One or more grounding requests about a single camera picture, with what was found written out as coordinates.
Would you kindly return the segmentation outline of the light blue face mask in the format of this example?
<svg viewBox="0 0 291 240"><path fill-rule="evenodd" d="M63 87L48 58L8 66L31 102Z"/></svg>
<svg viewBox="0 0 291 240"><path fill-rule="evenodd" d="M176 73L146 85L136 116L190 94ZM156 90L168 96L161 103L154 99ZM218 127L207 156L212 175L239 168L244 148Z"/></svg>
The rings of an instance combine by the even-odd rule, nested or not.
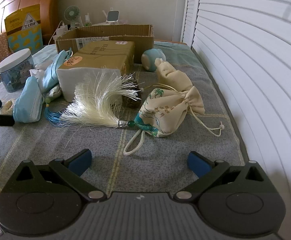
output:
<svg viewBox="0 0 291 240"><path fill-rule="evenodd" d="M43 96L34 76L27 78L21 95L16 99L13 118L16 122L31 123L41 118Z"/></svg>

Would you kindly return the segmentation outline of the blue tassel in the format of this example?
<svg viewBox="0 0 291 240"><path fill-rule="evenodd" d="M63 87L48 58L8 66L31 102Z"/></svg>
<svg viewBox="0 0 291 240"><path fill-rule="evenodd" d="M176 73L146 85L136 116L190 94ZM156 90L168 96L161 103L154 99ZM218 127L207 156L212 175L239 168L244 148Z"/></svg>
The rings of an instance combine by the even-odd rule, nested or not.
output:
<svg viewBox="0 0 291 240"><path fill-rule="evenodd" d="M45 118L53 125L56 127L65 127L66 123L61 120L61 116L65 109L62 109L57 112L53 112L50 110L50 99L45 99L46 107L45 107Z"/></svg>

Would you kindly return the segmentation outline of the cream printed drawstring pouch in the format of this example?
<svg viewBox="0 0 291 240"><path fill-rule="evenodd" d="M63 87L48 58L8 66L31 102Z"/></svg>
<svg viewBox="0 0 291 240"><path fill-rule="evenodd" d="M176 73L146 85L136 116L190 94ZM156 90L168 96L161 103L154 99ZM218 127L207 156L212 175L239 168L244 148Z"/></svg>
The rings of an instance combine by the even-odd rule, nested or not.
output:
<svg viewBox="0 0 291 240"><path fill-rule="evenodd" d="M225 128L222 123L217 128L209 128L199 119L199 114L205 114L205 108L201 95L194 86L184 92L167 85L153 89L138 111L134 124L153 137L163 138L174 133L187 114L192 115L214 136L221 136Z"/></svg>

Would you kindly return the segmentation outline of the cream white tassel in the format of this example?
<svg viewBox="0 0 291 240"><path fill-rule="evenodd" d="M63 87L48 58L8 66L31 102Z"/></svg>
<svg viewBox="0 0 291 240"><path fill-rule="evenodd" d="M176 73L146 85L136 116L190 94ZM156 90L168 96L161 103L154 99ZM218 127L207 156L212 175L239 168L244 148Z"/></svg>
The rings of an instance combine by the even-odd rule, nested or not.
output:
<svg viewBox="0 0 291 240"><path fill-rule="evenodd" d="M132 74L102 69L75 86L74 99L60 115L60 124L126 128L128 122L119 117L122 97L138 101L139 92Z"/></svg>

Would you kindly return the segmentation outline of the plain cream cloth pouch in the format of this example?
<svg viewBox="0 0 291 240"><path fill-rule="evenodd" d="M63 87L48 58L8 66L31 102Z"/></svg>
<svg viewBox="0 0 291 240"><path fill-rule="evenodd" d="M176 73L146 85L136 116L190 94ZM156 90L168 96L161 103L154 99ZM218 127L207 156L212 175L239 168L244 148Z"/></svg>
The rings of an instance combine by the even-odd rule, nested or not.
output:
<svg viewBox="0 0 291 240"><path fill-rule="evenodd" d="M156 58L155 66L159 83L171 86L179 92L190 90L193 87L192 81L186 73L176 70L168 61Z"/></svg>

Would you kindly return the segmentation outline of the clear jar white lid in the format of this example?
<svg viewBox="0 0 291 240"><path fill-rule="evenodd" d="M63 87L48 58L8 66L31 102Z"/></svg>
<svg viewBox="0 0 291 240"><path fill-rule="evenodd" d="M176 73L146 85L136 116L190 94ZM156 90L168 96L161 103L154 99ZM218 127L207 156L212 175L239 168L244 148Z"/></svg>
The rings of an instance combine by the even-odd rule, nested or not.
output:
<svg viewBox="0 0 291 240"><path fill-rule="evenodd" d="M0 79L8 93L24 87L34 69L34 61L29 48L19 50L0 62Z"/></svg>

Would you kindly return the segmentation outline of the yellow snack bag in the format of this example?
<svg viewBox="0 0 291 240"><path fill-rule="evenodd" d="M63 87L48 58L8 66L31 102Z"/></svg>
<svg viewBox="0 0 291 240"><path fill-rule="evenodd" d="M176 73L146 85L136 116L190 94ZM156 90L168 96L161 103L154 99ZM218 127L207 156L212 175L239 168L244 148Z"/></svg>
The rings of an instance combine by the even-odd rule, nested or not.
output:
<svg viewBox="0 0 291 240"><path fill-rule="evenodd" d="M35 54L43 48L39 4L13 12L4 23L9 48L13 52L28 48Z"/></svg>

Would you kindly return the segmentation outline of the white power strip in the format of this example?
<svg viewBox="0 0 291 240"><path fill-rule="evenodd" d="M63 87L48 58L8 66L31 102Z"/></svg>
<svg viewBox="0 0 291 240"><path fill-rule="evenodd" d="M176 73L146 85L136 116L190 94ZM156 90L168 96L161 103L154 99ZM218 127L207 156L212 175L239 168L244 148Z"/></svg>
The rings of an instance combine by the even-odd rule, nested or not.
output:
<svg viewBox="0 0 291 240"><path fill-rule="evenodd" d="M67 31L69 31L68 24L64 24L64 22L61 22L61 25L56 29L53 40L55 41L57 38L67 33Z"/></svg>

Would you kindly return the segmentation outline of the tan wrapped tissue pack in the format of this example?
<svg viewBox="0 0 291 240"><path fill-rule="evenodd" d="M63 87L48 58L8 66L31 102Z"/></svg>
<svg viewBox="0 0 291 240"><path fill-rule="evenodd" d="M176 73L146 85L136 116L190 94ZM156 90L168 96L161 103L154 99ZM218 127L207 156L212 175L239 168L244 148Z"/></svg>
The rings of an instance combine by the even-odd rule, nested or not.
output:
<svg viewBox="0 0 291 240"><path fill-rule="evenodd" d="M64 99L72 102L75 86L89 79L95 83L101 73L105 80L131 73L135 43L131 41L94 41L73 54L57 70Z"/></svg>

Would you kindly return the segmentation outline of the small green desk fan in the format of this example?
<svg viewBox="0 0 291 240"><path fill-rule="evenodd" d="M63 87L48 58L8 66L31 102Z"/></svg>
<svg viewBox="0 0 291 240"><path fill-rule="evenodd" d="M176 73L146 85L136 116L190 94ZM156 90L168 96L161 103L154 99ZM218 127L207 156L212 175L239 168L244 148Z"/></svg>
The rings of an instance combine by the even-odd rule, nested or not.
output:
<svg viewBox="0 0 291 240"><path fill-rule="evenodd" d="M70 29L82 27L80 9L75 5L70 5L64 11L64 18L70 23Z"/></svg>

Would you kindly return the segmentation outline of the white louvered closet door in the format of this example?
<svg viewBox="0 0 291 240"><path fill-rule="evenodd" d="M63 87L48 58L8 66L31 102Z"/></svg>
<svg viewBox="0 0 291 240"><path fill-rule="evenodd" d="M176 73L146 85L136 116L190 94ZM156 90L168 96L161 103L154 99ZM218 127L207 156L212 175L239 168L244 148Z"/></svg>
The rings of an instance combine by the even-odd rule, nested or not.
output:
<svg viewBox="0 0 291 240"><path fill-rule="evenodd" d="M185 0L180 40L199 56L286 204L291 239L291 0Z"/></svg>

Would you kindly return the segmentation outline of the brown cardboard box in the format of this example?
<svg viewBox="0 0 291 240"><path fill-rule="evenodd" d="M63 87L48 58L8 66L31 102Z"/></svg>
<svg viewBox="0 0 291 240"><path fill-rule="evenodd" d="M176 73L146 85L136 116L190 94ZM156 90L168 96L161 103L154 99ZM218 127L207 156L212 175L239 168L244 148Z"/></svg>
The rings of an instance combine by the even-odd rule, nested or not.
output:
<svg viewBox="0 0 291 240"><path fill-rule="evenodd" d="M141 63L142 54L154 46L153 26L137 24L96 25L70 30L55 41L58 51L77 52L92 41L131 41L135 43L134 62Z"/></svg>

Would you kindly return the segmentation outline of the white phone stand screen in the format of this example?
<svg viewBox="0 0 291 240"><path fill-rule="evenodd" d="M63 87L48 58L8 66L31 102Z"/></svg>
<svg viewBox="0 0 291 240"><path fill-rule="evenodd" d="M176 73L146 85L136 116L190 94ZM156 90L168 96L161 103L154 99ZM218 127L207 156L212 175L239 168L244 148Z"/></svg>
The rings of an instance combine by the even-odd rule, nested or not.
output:
<svg viewBox="0 0 291 240"><path fill-rule="evenodd" d="M119 11L118 10L111 10L108 12L105 12L103 10L103 14L106 17L106 21L104 22L105 25L118 24L118 21L119 21Z"/></svg>

